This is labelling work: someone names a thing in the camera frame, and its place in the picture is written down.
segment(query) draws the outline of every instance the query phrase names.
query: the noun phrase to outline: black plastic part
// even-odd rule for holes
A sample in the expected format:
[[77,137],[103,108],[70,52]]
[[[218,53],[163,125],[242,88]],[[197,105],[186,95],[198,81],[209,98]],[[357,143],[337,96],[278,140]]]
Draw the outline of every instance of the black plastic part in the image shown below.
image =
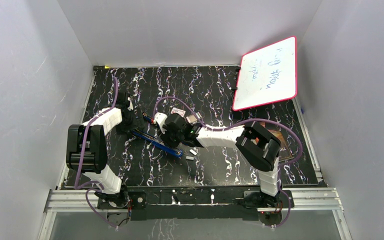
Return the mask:
[[128,199],[129,199],[127,186],[124,184],[121,185],[119,193],[107,194],[107,193],[102,193],[102,192],[95,192],[95,195],[99,198],[99,201],[105,200],[105,203],[108,205],[109,205],[109,202],[113,202],[119,208],[126,205]]
[[161,134],[161,140],[170,148],[177,148],[180,143],[189,147],[203,147],[197,140],[197,132],[202,127],[200,123],[192,125],[184,117],[172,113],[168,115],[162,127],[165,133]]
[[[257,207],[244,205],[244,192],[260,195],[260,186],[165,186],[128,188],[130,192],[146,192],[146,208],[133,207],[132,221],[152,219],[242,219],[258,221],[261,212]],[[288,208],[288,199],[281,194],[283,208]]]
[[[294,200],[292,199],[292,193],[289,190],[284,190],[284,192],[291,197],[290,207],[295,206]],[[276,196],[270,196],[262,193],[261,191],[244,191],[243,192],[243,202],[242,205],[246,208],[275,208],[278,204],[283,203],[284,208],[288,208],[288,199],[280,191]]]
[[[73,124],[68,128],[65,162],[68,168],[75,171],[79,168],[85,128],[84,125],[79,124]],[[81,173],[94,172],[100,174],[108,161],[104,126],[91,126],[87,133],[86,141]]]
[[105,69],[105,66],[93,66],[94,71],[103,70],[103,69]]
[[257,170],[273,171],[279,156],[281,141],[258,122],[248,122],[243,133],[236,138],[236,147],[245,159]]
[[259,216],[259,221],[265,226],[277,225],[282,222],[282,211],[279,212],[262,212]]
[[[147,194],[144,191],[129,191],[129,192],[127,192],[127,190],[122,193],[122,196],[120,196],[124,202],[118,201],[119,198],[117,199],[117,197],[118,197],[118,196],[116,196],[117,194],[106,194],[107,196],[109,196],[109,198],[103,198],[103,197],[100,197],[97,193],[95,193],[95,195],[97,195],[99,197],[97,208],[101,209],[101,210],[119,209],[118,207],[122,207],[126,204],[127,194],[128,194],[129,199],[131,199],[131,209],[132,210],[136,211],[136,210],[141,210],[141,209],[146,208],[146,206],[147,206]],[[118,207],[111,206],[109,202],[116,203]]]
[[128,134],[132,130],[142,131],[145,128],[145,120],[143,118],[142,110],[137,107],[129,110],[131,95],[126,92],[118,92],[115,107],[121,110],[122,121],[115,126],[117,134]]

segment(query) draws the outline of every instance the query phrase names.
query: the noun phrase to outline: floor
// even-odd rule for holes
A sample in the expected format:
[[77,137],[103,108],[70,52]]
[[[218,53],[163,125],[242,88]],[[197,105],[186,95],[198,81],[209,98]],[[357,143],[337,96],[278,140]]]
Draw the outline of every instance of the floor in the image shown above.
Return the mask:
[[[152,113],[157,99],[176,96],[185,101],[212,126],[228,126],[248,118],[265,118],[291,128],[302,140],[304,153],[293,165],[281,170],[284,185],[317,185],[318,180],[305,143],[303,130],[291,100],[269,104],[243,111],[232,111],[233,92],[236,85],[237,66],[199,67],[145,67],[104,68],[96,67],[93,86],[83,121],[88,121],[113,99],[113,78],[119,89],[132,94],[134,106]],[[169,113],[172,107],[184,109],[180,103],[165,101],[158,111]],[[297,144],[291,136],[274,125],[266,125],[282,141],[281,161],[293,158]],[[148,132],[154,135],[153,128]],[[189,147],[180,145],[185,153]],[[115,130],[107,135],[108,165],[128,186],[232,186],[257,185],[256,170],[231,148],[198,148],[195,161],[185,156],[176,158],[135,137],[117,135]],[[76,173],[70,170],[63,189],[72,189]],[[88,181],[82,176],[80,183]]]
[[115,231],[92,212],[59,212],[50,239],[340,240],[341,236],[331,210],[292,211],[285,225],[274,231],[259,221],[177,218],[131,221]]

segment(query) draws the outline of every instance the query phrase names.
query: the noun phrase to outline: wire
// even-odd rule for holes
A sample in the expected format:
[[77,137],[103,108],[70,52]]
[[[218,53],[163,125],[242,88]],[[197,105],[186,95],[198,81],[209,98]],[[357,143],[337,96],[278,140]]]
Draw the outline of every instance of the wire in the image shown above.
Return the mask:
[[127,204],[129,204],[130,201],[131,201],[131,200],[128,199],[127,202],[126,202],[126,204],[125,204],[124,206],[116,207],[116,209],[124,209],[124,208],[127,206]]
[[288,161],[288,162],[284,162],[282,164],[279,164],[279,170],[278,170],[278,182],[279,182],[279,191],[286,196],[287,198],[287,202],[288,202],[288,208],[287,208],[287,214],[286,214],[286,217],[283,219],[282,222],[280,222],[279,224],[277,225],[274,225],[274,227],[279,227],[279,226],[282,226],[289,218],[289,215],[291,213],[291,200],[289,199],[289,195],[283,191],[281,189],[281,181],[280,181],[280,170],[282,167],[286,166],[286,165],[290,165],[290,164],[293,164],[295,163],[296,161],[298,161],[298,159],[301,158],[301,156],[303,155],[303,144],[300,140],[300,138],[295,134],[295,132],[293,132],[290,128],[288,128],[287,126],[281,124],[281,123],[278,123],[277,121],[272,121],[272,120],[268,120],[268,119],[263,119],[263,118],[249,118],[249,119],[246,119],[246,120],[243,120],[243,121],[240,121],[240,122],[237,122],[237,123],[234,123],[230,126],[227,126],[227,127],[222,127],[222,128],[212,128],[212,127],[209,127],[207,126],[198,116],[197,114],[182,100],[180,100],[179,98],[177,97],[174,97],[174,96],[165,96],[165,97],[162,97],[160,99],[158,99],[158,101],[156,101],[155,103],[155,106],[152,110],[152,116],[155,117],[155,114],[157,112],[157,107],[158,107],[158,104],[162,101],[162,100],[165,100],[165,99],[174,99],[176,101],[179,101],[180,103],[182,103],[191,113],[192,115],[199,121],[199,123],[205,127],[206,129],[208,130],[211,130],[211,131],[214,131],[214,132],[222,132],[222,131],[226,131],[226,130],[229,130],[229,129],[232,129],[234,127],[237,127],[237,126],[240,126],[242,124],[246,124],[246,123],[249,123],[249,122],[265,122],[265,123],[268,123],[268,124],[273,124],[273,125],[276,125],[276,126],[279,126],[281,127],[282,129],[286,130],[292,137],[293,139],[295,140],[295,142],[298,144],[298,153],[296,154],[295,158]]
[[101,193],[102,191],[99,190],[99,189],[95,189],[95,188],[89,188],[87,191],[86,191],[86,202],[87,202],[87,205],[89,205],[90,209],[92,209],[92,211],[98,215],[104,222],[106,222],[107,224],[109,224],[111,227],[115,228],[115,229],[119,229],[119,226],[115,225],[114,223],[108,221],[108,219],[106,219],[104,216],[102,216],[95,208],[94,206],[92,206],[91,204],[91,201],[89,201],[89,197],[88,197],[88,193],[90,191],[95,191],[95,192],[98,192],[98,193]]
[[125,219],[121,220],[121,222],[118,224],[117,227],[120,227],[120,225],[121,225],[124,221],[126,221],[126,220],[128,220],[128,219],[130,219],[130,217],[126,217]]
[[284,208],[284,202],[282,200],[280,200],[280,209],[279,209],[278,213],[280,213],[283,208]]
[[119,81],[117,80],[116,77],[112,77],[112,79],[114,81],[114,83],[113,83],[114,84],[114,91],[113,91],[114,92],[114,99],[112,100],[111,107],[109,109],[95,115],[91,120],[89,120],[89,122],[86,125],[86,128],[84,129],[83,142],[81,145],[81,152],[80,152],[80,159],[78,161],[78,169],[77,169],[77,174],[75,176],[75,181],[74,181],[74,189],[75,190],[79,190],[82,187],[92,183],[92,181],[88,181],[88,182],[85,182],[79,186],[80,174],[82,173],[83,160],[85,157],[86,141],[87,141],[87,136],[88,136],[88,132],[89,132],[89,128],[91,127],[91,124],[94,123],[100,116],[108,113],[109,111],[111,111],[116,106],[117,96],[119,95]]
[[281,124],[281,123],[278,123],[277,121],[272,121],[272,120],[268,120],[268,119],[263,119],[263,118],[249,118],[249,119],[246,119],[246,120],[242,120],[240,122],[237,122],[233,125],[230,125],[230,126],[227,126],[227,127],[223,127],[223,128],[212,128],[212,127],[209,127],[207,126],[203,121],[202,119],[200,119],[197,114],[182,100],[180,100],[179,98],[177,97],[174,97],[174,96],[165,96],[165,97],[162,97],[160,98],[158,101],[156,101],[155,103],[155,106],[153,108],[153,112],[152,112],[152,116],[155,117],[155,114],[156,114],[156,111],[157,111],[157,106],[158,104],[162,101],[162,100],[165,100],[165,99],[174,99],[176,101],[179,101],[180,103],[182,103],[191,113],[192,115],[198,119],[199,123],[205,127],[206,129],[209,129],[209,130],[212,130],[214,132],[222,132],[222,131],[226,131],[226,130],[229,130],[229,129],[232,129],[234,127],[237,127],[237,126],[240,126],[240,125],[243,125],[243,124],[246,124],[246,123],[249,123],[249,122],[265,122],[265,123],[268,123],[268,124],[273,124],[273,125],[276,125],[276,126],[279,126],[281,127],[282,129],[285,129],[295,140],[295,142],[298,144],[298,153],[296,154],[295,158],[288,161],[288,162],[284,162],[282,164],[279,164],[279,167],[283,167],[283,166],[286,166],[286,165],[290,165],[290,164],[293,164],[295,163],[296,161],[298,161],[298,159],[301,158],[301,156],[303,155],[303,144],[301,143],[301,140],[300,138],[295,134],[295,132],[293,132],[290,128],[288,128],[287,126]]
[[276,212],[276,210],[278,209],[278,207],[279,207],[279,203],[276,204],[276,209],[274,210],[274,213]]

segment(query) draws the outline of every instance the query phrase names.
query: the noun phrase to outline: small white object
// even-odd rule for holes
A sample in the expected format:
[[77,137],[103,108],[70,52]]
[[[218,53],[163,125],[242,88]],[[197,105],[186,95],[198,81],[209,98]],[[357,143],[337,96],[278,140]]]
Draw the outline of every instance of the small white object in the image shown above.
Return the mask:
[[161,112],[157,112],[153,118],[154,123],[157,123],[162,134],[166,133],[166,130],[163,128],[163,125],[166,124],[167,115]]
[[[195,114],[198,117],[198,119],[202,118],[199,112],[197,112]],[[198,119],[193,114],[186,117],[187,122],[190,124],[194,124],[194,123],[198,122]]]
[[189,150],[189,153],[193,154],[194,156],[198,155],[198,153],[196,151],[192,150],[192,149]]
[[113,207],[113,208],[116,208],[116,207],[117,207],[117,204],[115,204],[115,203],[112,202],[112,201],[109,201],[108,203],[109,203],[109,205],[111,205],[111,207]]
[[132,103],[132,99],[130,97],[127,98],[128,102],[130,103],[130,105],[128,106],[127,110],[129,111],[133,111],[133,103]]
[[186,111],[182,110],[182,109],[179,109],[179,108],[173,107],[173,109],[171,110],[170,113],[171,114],[179,114],[183,118],[185,116]]

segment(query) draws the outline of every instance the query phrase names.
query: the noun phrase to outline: metal frame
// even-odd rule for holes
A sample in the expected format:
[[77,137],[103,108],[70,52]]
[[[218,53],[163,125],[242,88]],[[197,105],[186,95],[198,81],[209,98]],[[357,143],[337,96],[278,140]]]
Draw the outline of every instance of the metal frame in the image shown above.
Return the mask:
[[[285,188],[292,192],[295,207],[292,211],[332,210],[342,240],[351,240],[351,234],[344,218],[342,202],[335,187]],[[86,190],[51,190],[45,206],[45,218],[39,233],[39,240],[48,240],[57,213],[92,212],[85,198]],[[98,205],[98,197],[88,193],[92,206]],[[126,213],[126,209],[99,210],[102,213]],[[273,212],[274,208],[258,208],[260,212]]]
[[300,101],[296,97],[292,99],[293,106],[295,107],[296,115],[298,116],[299,125],[301,125],[302,134],[304,135],[304,140],[307,143],[307,148],[310,153],[310,159],[312,162],[312,166],[314,167],[314,170],[317,172],[317,170],[320,172],[320,165],[319,161],[317,160],[316,153],[314,151],[313,144],[310,139],[309,130],[307,128],[306,122],[304,121],[303,113],[301,112],[301,104]]

